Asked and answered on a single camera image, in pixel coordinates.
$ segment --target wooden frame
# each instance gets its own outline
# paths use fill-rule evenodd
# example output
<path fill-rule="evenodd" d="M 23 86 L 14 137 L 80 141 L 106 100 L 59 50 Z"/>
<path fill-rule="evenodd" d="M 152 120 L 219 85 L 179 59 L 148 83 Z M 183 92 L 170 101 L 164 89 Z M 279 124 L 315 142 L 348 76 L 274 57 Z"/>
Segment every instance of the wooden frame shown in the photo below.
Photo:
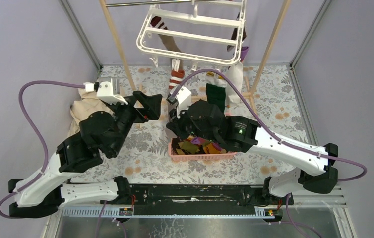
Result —
<path fill-rule="evenodd" d="M 111 35 L 113 37 L 114 43 L 115 43 L 115 45 L 117 47 L 117 50 L 119 52 L 120 58 L 122 59 L 124 70 L 125 70 L 125 73 L 127 75 L 127 79 L 130 83 L 130 86 L 131 86 L 132 90 L 134 91 L 134 90 L 136 90 L 136 85 L 134 83 L 133 77 L 132 77 L 130 69 L 128 67 L 128 63 L 127 63 L 123 48 L 122 48 L 121 43 L 120 43 L 120 39 L 119 39 L 119 35 L 117 33 L 116 26 L 113 23 L 113 20 L 111 18 L 111 15 L 110 15 L 110 12 L 107 8 L 105 0 L 99 0 L 99 3 L 101 5 L 102 11 L 104 12 L 105 20 L 107 21 L 107 24 L 108 24 L 108 27 L 110 29 Z M 279 15 L 278 15 L 278 18 L 277 18 L 276 23 L 275 23 L 275 26 L 273 27 L 272 35 L 270 36 L 269 42 L 267 43 L 267 47 L 266 47 L 266 50 L 264 52 L 263 59 L 261 60 L 261 64 L 258 68 L 257 76 L 254 79 L 252 87 L 250 87 L 248 77 L 244 78 L 245 84 L 247 86 L 247 92 L 242 93 L 242 95 L 246 99 L 250 100 L 250 104 L 251 104 L 252 108 L 254 109 L 254 111 L 256 113 L 257 113 L 257 110 L 256 110 L 256 107 L 255 107 L 255 102 L 254 102 L 254 94 L 257 91 L 257 85 L 260 82 L 260 78 L 261 78 L 261 75 L 263 74 L 264 67 L 266 66 L 266 63 L 269 59 L 269 56 L 270 56 L 270 53 L 272 51 L 274 42 L 276 41 L 276 38 L 279 34 L 280 28 L 282 26 L 283 20 L 285 19 L 285 15 L 286 15 L 286 12 L 288 11 L 288 8 L 289 8 L 290 4 L 291 4 L 291 0 L 284 0 L 283 1 L 282 7 L 279 11 Z M 205 96 L 194 96 L 194 97 L 192 97 L 192 101 L 197 101 L 199 99 L 206 99 L 206 97 Z M 163 99 L 161 104 L 166 105 L 166 103 L 167 103 L 166 100 Z"/>

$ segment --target plastic laundry basket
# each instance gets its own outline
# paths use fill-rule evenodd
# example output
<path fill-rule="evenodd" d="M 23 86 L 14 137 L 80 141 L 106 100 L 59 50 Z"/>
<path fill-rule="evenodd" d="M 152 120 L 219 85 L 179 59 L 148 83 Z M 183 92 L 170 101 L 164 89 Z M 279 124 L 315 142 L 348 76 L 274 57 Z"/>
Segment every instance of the plastic laundry basket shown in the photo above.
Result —
<path fill-rule="evenodd" d="M 226 154 L 177 155 L 173 150 L 171 143 L 168 144 L 168 153 L 174 161 L 226 160 L 231 159 L 236 154 L 236 152 L 228 152 Z"/>

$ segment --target metal rod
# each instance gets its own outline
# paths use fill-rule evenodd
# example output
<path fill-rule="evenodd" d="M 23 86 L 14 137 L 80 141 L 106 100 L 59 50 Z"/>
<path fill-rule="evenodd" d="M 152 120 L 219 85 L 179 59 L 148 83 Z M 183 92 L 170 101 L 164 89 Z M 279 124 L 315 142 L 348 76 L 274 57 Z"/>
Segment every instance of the metal rod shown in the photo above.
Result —
<path fill-rule="evenodd" d="M 218 1 L 218 0 L 195 0 L 195 2 L 202 1 Z M 155 4 L 171 4 L 171 3 L 186 3 L 191 0 L 164 0 L 164 1 L 141 1 L 141 2 L 126 2 L 126 3 L 113 3 L 106 4 L 106 7 L 119 7 L 119 6 L 141 6 L 141 5 L 155 5 Z"/>

